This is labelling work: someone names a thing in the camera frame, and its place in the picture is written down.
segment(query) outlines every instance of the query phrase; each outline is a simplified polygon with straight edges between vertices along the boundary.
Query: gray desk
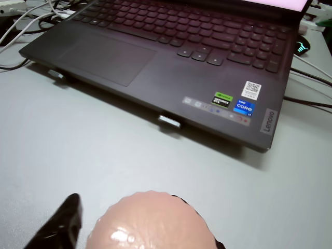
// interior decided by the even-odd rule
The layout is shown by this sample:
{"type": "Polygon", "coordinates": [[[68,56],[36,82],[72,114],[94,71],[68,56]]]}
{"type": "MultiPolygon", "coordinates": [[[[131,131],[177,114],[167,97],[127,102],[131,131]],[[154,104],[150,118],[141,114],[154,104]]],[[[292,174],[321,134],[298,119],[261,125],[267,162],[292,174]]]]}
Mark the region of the gray desk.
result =
{"type": "MultiPolygon", "coordinates": [[[[307,38],[306,59],[332,74],[321,34],[307,38]]],[[[0,64],[20,62],[23,46],[0,64]]],[[[321,76],[297,60],[293,66],[321,76]]],[[[294,75],[286,94],[332,102],[325,96],[332,88],[294,75]]],[[[114,95],[54,84],[38,65],[0,73],[0,248],[23,248],[77,192],[83,249],[110,205],[151,189],[192,204],[227,249],[331,248],[332,115],[284,102],[264,155],[192,128],[160,130],[156,118],[114,95]]]]}

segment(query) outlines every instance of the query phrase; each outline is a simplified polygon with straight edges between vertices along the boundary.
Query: qr code sticker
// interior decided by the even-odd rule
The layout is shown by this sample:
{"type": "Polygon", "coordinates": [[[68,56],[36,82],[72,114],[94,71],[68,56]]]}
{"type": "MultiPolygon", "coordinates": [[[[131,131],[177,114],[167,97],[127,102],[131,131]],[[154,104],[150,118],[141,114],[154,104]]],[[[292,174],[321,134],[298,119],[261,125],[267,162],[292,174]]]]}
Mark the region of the qr code sticker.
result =
{"type": "Polygon", "coordinates": [[[261,89],[260,84],[247,81],[241,95],[248,99],[257,100],[260,89],[261,89]]]}

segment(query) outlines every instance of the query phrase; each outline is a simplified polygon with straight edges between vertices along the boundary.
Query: black laptop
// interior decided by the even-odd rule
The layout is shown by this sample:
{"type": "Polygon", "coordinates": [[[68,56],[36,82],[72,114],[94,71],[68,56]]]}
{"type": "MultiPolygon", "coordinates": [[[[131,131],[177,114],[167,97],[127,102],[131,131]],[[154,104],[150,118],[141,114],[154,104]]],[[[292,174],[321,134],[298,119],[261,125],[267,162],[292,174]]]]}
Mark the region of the black laptop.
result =
{"type": "Polygon", "coordinates": [[[254,150],[271,148],[308,0],[95,0],[22,56],[254,150]]]}

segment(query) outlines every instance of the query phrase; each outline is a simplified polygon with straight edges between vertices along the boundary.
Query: gaming mouse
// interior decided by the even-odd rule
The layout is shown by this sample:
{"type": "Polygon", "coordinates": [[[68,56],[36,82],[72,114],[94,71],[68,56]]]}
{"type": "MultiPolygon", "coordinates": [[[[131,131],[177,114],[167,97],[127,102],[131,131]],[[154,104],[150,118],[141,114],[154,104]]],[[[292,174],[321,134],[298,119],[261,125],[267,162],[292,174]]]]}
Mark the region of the gaming mouse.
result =
{"type": "Polygon", "coordinates": [[[310,43],[305,39],[303,36],[298,35],[297,36],[297,41],[296,41],[296,46],[295,46],[295,52],[297,56],[301,56],[308,52],[310,50],[311,46],[310,43]]]}

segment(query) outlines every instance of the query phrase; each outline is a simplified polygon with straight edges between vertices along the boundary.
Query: laptop screen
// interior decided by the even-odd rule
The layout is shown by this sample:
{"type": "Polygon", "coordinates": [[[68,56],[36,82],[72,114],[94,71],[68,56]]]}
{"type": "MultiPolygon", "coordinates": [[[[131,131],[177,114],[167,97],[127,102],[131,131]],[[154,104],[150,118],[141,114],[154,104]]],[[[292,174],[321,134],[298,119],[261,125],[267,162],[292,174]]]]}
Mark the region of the laptop screen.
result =
{"type": "Polygon", "coordinates": [[[307,0],[244,0],[247,2],[271,5],[284,9],[295,10],[301,12],[307,3],[307,0]]]}

